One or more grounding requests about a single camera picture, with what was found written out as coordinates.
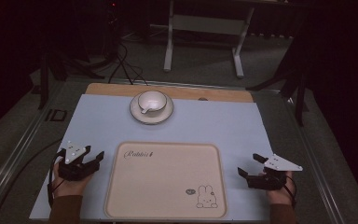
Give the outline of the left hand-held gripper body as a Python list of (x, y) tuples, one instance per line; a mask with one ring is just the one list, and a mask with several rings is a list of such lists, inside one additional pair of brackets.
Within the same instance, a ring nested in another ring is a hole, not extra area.
[(60, 162), (59, 176), (67, 181), (80, 181), (100, 169), (100, 163), (93, 165), (90, 161), (84, 163), (84, 147), (72, 142), (63, 149), (63, 160)]

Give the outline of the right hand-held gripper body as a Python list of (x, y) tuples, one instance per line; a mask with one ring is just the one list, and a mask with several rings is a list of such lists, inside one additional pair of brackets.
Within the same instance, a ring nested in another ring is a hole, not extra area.
[(285, 173), (301, 172), (303, 167), (297, 165), (277, 154), (268, 157), (264, 165), (263, 175), (250, 175), (247, 181), (248, 187), (251, 189), (278, 190), (285, 186)]

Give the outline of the person's left hand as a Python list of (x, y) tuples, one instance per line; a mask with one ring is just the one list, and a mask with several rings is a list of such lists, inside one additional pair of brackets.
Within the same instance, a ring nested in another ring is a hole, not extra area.
[(72, 195), (83, 195), (83, 192), (92, 179), (88, 175), (80, 181), (67, 181), (59, 176), (60, 164), (57, 162), (53, 168), (52, 194), (55, 198)]

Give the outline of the person's right hand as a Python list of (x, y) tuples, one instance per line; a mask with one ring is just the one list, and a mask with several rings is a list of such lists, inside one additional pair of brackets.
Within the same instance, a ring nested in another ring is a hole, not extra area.
[(278, 190), (267, 190), (266, 194), (270, 204), (288, 204), (294, 206), (296, 204), (296, 183), (293, 179), (293, 173), (288, 171), (285, 173), (286, 184)]

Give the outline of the light blue table mat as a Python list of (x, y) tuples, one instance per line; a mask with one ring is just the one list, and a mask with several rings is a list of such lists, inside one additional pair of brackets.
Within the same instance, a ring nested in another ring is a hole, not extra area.
[[(269, 219), (264, 191), (250, 189), (237, 168), (251, 175), (262, 172), (253, 154), (269, 157), (269, 139), (254, 103), (176, 99), (171, 116), (147, 125), (130, 112), (132, 97), (84, 94), (81, 96), (61, 145), (91, 146), (88, 157), (104, 152), (100, 169), (84, 191), (81, 216), (86, 220), (144, 222), (257, 222)], [(227, 212), (211, 219), (112, 219), (105, 203), (117, 148), (124, 142), (209, 144), (218, 148), (225, 184)]]

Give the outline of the white saucer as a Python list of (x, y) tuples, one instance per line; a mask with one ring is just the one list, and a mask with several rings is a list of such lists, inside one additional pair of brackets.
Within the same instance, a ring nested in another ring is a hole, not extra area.
[(165, 93), (163, 93), (163, 94), (167, 98), (167, 104), (163, 109), (161, 109), (159, 111), (155, 111), (155, 112), (147, 112), (145, 114), (142, 114), (141, 108), (140, 108), (140, 106), (138, 106), (138, 98), (141, 93), (137, 94), (131, 100), (131, 103), (130, 103), (130, 112), (135, 119), (142, 122), (143, 124), (158, 124), (158, 123), (165, 121), (166, 119), (168, 119), (171, 116), (173, 109), (174, 109), (173, 101)]

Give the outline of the beige tray with rabbit print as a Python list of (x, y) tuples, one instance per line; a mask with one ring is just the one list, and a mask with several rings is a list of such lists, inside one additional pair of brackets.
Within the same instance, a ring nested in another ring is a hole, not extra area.
[(105, 213), (112, 219), (211, 219), (227, 212), (220, 153), (209, 144), (124, 142)]

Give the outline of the black metal stand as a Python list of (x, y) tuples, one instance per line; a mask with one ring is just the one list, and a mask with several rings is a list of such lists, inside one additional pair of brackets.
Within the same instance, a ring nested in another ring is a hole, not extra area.
[(94, 79), (103, 79), (93, 73), (85, 65), (77, 62), (75, 59), (70, 58), (65, 53), (53, 50), (45, 52), (40, 57), (40, 82), (33, 88), (33, 92), (40, 96), (38, 109), (41, 110), (45, 107), (49, 98), (49, 74), (57, 80), (65, 81), (68, 78), (65, 66), (74, 68), (81, 75)]
[(289, 99), (294, 93), (296, 93), (296, 106), (295, 106), (295, 119), (300, 127), (303, 127), (303, 106), (306, 81), (310, 70), (310, 64), (308, 62), (297, 63), (285, 63), (281, 62), (275, 75), (260, 84), (252, 87), (247, 87), (248, 91), (260, 91), (272, 84), (284, 80), (284, 84), (280, 89), (280, 94), (283, 98)]

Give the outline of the white cup with dark rim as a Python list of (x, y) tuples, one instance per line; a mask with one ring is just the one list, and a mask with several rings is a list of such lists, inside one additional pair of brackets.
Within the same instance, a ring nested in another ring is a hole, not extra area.
[(155, 112), (163, 109), (167, 104), (166, 96), (160, 91), (145, 91), (138, 98), (141, 113)]

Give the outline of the black square floor frame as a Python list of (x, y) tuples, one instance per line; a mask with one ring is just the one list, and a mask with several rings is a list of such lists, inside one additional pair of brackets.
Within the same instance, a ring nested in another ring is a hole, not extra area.
[(45, 121), (62, 122), (67, 117), (66, 110), (50, 109), (45, 117)]

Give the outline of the metal floor rail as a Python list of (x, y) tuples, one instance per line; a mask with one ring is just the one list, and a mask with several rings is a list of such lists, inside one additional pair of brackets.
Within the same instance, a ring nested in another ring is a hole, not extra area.
[(333, 189), (325, 176), (325, 171), (322, 167), (323, 163), (318, 160), (317, 154), (315, 153), (316, 147), (312, 144), (310, 135), (306, 132), (306, 126), (300, 126), (299, 122), (296, 120), (296, 104), (294, 100), (292, 98), (283, 98), (282, 102), (292, 123), (295, 125), (297, 135), (303, 144), (307, 165), (310, 168), (312, 178), (315, 181), (316, 188), (319, 192), (331, 224), (346, 224), (346, 221), (338, 207), (337, 197), (333, 194)]
[(48, 114), (48, 108), (61, 92), (63, 82), (52, 84), (48, 100), (39, 109), (39, 95), (27, 93), (0, 120), (0, 202), (10, 179), (15, 174), (38, 128)]

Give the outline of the white metal desk frame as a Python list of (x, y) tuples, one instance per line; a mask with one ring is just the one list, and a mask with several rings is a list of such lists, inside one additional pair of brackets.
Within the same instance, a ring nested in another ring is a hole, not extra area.
[(170, 0), (168, 42), (165, 52), (163, 70), (165, 72), (170, 72), (172, 70), (174, 30), (221, 35), (236, 35), (239, 38), (239, 42), (237, 46), (232, 49), (232, 58), (237, 78), (244, 78), (244, 72), (241, 63), (241, 49), (250, 27), (254, 11), (254, 7), (249, 7), (247, 9), (246, 17), (243, 21), (181, 15), (174, 13), (174, 0)]

